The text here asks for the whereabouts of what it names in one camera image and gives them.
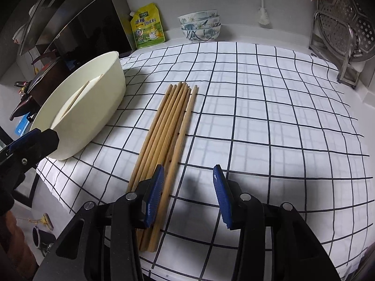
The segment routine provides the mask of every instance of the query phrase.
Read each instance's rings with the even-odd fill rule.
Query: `screw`
[[[88,201],[83,205],[83,208],[86,210],[90,210],[95,206],[95,203],[93,201]]]
[[[284,203],[284,204],[282,205],[282,207],[283,207],[285,210],[287,210],[287,211],[290,211],[290,210],[293,209],[293,205],[290,204],[290,203]]]
[[[251,200],[251,195],[248,194],[248,193],[243,193],[243,194],[240,195],[240,198],[243,201],[250,201]]]
[[[126,194],[126,199],[128,201],[135,200],[137,198],[137,194],[135,192],[129,192]]]
[[[53,243],[49,243],[46,248],[46,252],[50,252],[53,247]]]

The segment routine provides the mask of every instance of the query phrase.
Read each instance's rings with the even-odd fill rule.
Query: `yellow sauce pouch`
[[[165,41],[159,10],[154,3],[141,7],[130,21],[137,48]]]

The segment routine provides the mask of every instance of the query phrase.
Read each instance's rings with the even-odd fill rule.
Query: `blue gripper pad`
[[[36,128],[26,133],[9,145],[9,151],[13,153],[26,145],[33,146],[38,141],[38,136],[40,135],[40,133],[41,131]]]
[[[156,166],[152,181],[151,191],[146,201],[146,216],[144,219],[146,227],[150,227],[155,221],[156,212],[162,195],[164,185],[164,167],[162,165]]]
[[[220,165],[213,168],[213,185],[216,191],[217,201],[221,211],[221,217],[227,228],[232,227],[232,206],[229,195],[231,191],[225,179],[224,173]]]

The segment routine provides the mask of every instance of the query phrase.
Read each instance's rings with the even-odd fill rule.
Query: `bowl rim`
[[[195,11],[195,12],[192,12],[190,14],[186,14],[186,15],[182,15],[182,16],[179,16],[178,18],[182,18],[182,17],[185,17],[185,16],[189,16],[189,15],[192,15],[192,14],[198,14],[198,13],[204,13],[205,11],[216,11],[216,16],[218,15],[218,10],[217,9],[209,9],[209,10],[201,10],[201,11]]]
[[[180,24],[181,29],[182,29],[183,31],[199,31],[199,30],[206,30],[206,29],[208,29],[208,28],[218,27],[219,25],[221,25],[220,21],[219,21],[219,24],[216,25],[216,26],[202,27],[202,28],[197,28],[197,29],[187,30],[187,29],[185,28],[185,24]]]
[[[183,30],[181,29],[183,32],[191,32],[191,31],[203,31],[203,30],[209,30],[210,28],[221,28],[221,24],[219,24],[218,26],[213,26],[213,27],[207,27],[207,28],[200,28],[198,30]]]
[[[216,17],[205,18],[205,19],[201,19],[201,20],[197,20],[197,21],[193,21],[193,22],[182,23],[181,25],[187,25],[187,24],[197,23],[197,22],[200,22],[200,21],[205,21],[205,20],[210,20],[210,19],[215,19],[215,18],[219,18],[219,20],[220,20],[220,16],[217,15]]]

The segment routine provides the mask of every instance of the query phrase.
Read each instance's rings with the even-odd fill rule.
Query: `wooden chopstick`
[[[141,165],[142,159],[143,159],[143,157],[145,155],[147,146],[149,144],[151,136],[153,135],[154,129],[156,128],[156,124],[157,124],[157,122],[159,120],[159,117],[162,114],[162,111],[163,111],[164,107],[166,106],[166,103],[168,101],[169,95],[171,94],[172,88],[173,88],[172,85],[169,85],[169,87],[166,90],[166,93],[164,95],[164,98],[163,98],[162,102],[160,103],[159,108],[156,111],[155,117],[154,117],[154,119],[152,121],[152,124],[151,124],[151,126],[149,128],[149,132],[147,133],[146,139],[143,142],[142,149],[139,152],[138,159],[137,159],[137,162],[136,162],[136,164],[134,166],[133,173],[132,173],[132,175],[130,177],[129,183],[127,185],[126,192],[130,192],[132,190],[132,188],[133,188],[134,180],[136,178],[137,172],[138,172],[139,167]]]
[[[172,156],[172,162],[169,167],[169,171],[166,176],[166,179],[164,181],[163,193],[162,193],[162,197],[159,203],[159,207],[157,209],[156,220],[154,223],[154,227],[153,227],[151,238],[150,238],[149,248],[148,248],[150,252],[155,252],[159,243],[160,229],[164,224],[164,220],[165,220],[165,216],[166,216],[166,212],[168,208],[169,193],[170,193],[170,190],[173,184],[173,179],[177,170],[178,160],[181,156],[181,149],[182,149],[183,141],[185,139],[185,133],[188,128],[188,124],[190,122],[191,111],[193,110],[193,106],[194,106],[197,93],[198,93],[198,87],[195,86],[193,89],[192,96],[189,101],[189,105],[187,106],[187,111],[184,116],[184,120],[182,122],[179,137],[177,138],[176,147],[174,149],[174,153]]]
[[[141,161],[139,169],[138,169],[138,171],[137,171],[137,173],[135,175],[135,179],[134,179],[134,183],[133,183],[133,187],[131,188],[131,191],[135,191],[135,189],[137,188],[137,185],[138,185],[138,183],[139,183],[140,180],[143,181],[143,180],[146,179],[146,178],[142,178],[141,179],[141,176],[142,176],[143,171],[145,170],[145,168],[147,166],[147,161],[149,160],[150,152],[151,152],[151,149],[152,149],[152,147],[153,147],[153,145],[155,143],[155,139],[156,139],[156,137],[158,135],[159,128],[162,125],[162,121],[163,121],[163,119],[165,118],[166,115],[168,116],[167,111],[169,109],[169,106],[171,105],[171,103],[173,104],[174,100],[176,99],[177,95],[175,95],[175,93],[178,90],[178,88],[179,88],[179,85],[177,85],[177,86],[174,85],[172,87],[172,91],[171,91],[170,95],[168,96],[167,102],[164,105],[164,108],[162,110],[162,113],[159,116],[159,119],[157,120],[155,129],[152,132],[149,144],[147,145],[147,148],[146,148],[146,151],[144,153],[144,156],[142,157],[142,161]]]
[[[159,140],[159,144],[156,147],[155,155],[151,162],[149,172],[147,173],[146,178],[150,178],[153,175],[156,166],[158,164],[162,164],[165,159],[166,153],[169,148],[169,144],[172,139],[174,128],[176,127],[177,120],[179,119],[179,116],[181,113],[181,108],[185,102],[185,98],[188,93],[188,88],[189,87],[187,84],[183,86],[182,95],[179,98],[179,101],[178,102],[176,101],[177,107],[174,113],[171,113],[170,117],[168,118],[168,121],[163,129],[162,136]]]
[[[177,133],[179,132],[181,124],[182,124],[184,112],[189,101],[189,96],[190,96],[190,88],[188,87],[188,85],[185,85],[183,89],[183,94],[179,100],[179,103],[173,115],[172,121],[169,126],[166,125],[164,127],[162,134],[165,135],[165,138],[164,140],[161,138],[159,141],[159,144],[155,151],[155,154],[159,153],[159,155],[154,156],[151,162],[150,168],[149,168],[149,173],[147,174],[146,178],[150,178],[154,172],[155,167],[158,164],[162,164],[166,160],[168,149],[171,148],[172,149],[171,152],[173,152],[173,149],[177,140],[177,135],[178,135]],[[175,136],[176,136],[175,141],[171,142],[171,140]],[[137,233],[137,240],[138,240],[138,246],[139,246],[140,251],[146,251],[148,249],[151,233],[152,233],[152,228],[148,228],[144,230],[142,234],[142,239],[139,238],[139,236],[141,235],[141,232]]]
[[[191,88],[187,89],[187,96],[186,96],[185,102],[182,106],[182,110],[181,110],[181,113],[180,113],[180,116],[179,116],[179,120],[177,121],[177,125],[174,128],[173,137],[172,137],[171,143],[170,143],[169,148],[168,148],[168,152],[166,154],[166,157],[165,157],[165,160],[164,160],[164,163],[163,163],[164,175],[165,176],[168,174],[169,165],[170,165],[171,160],[172,160],[172,155],[173,155],[173,152],[174,152],[174,148],[176,146],[177,138],[179,136],[179,131],[181,129],[181,125],[182,125],[182,121],[184,119],[186,108],[188,107],[190,92],[191,92]]]
[[[182,86],[182,83],[179,83],[177,85],[177,88],[176,88],[176,90],[173,94],[173,97],[172,97],[171,101],[169,102],[168,108],[166,110],[166,114],[164,115],[164,117],[162,119],[162,122],[160,124],[160,128],[159,128],[159,130],[156,134],[155,140],[153,141],[153,144],[152,144],[151,150],[149,152],[146,164],[145,164],[144,169],[142,171],[142,174],[140,176],[140,181],[143,181],[143,180],[147,179],[147,175],[150,173],[149,172],[150,166],[151,166],[151,163],[153,162],[153,159],[154,159],[154,156],[155,156],[155,151],[156,151],[156,148],[158,147],[159,141],[160,141],[161,138],[162,138],[162,141],[164,141],[165,135],[162,136],[163,132],[165,131],[165,133],[166,133],[165,127],[169,126],[169,124],[170,124],[170,122],[173,118],[174,111],[176,110],[177,105],[179,103],[179,100],[180,100],[180,98],[182,96],[182,93],[183,93],[183,88],[181,86]]]
[[[75,103],[75,101],[77,100],[77,98],[79,97],[79,95],[83,92],[83,90],[85,89],[85,87],[87,87],[87,85],[90,83],[90,80],[88,82],[86,82],[83,86],[81,86],[81,88],[79,89],[79,92],[75,95],[73,101],[69,104],[69,106],[66,108],[65,112],[63,113],[63,115],[60,117],[63,118],[65,116],[66,113],[68,113],[68,111],[70,110],[70,108],[72,107],[72,105]]]

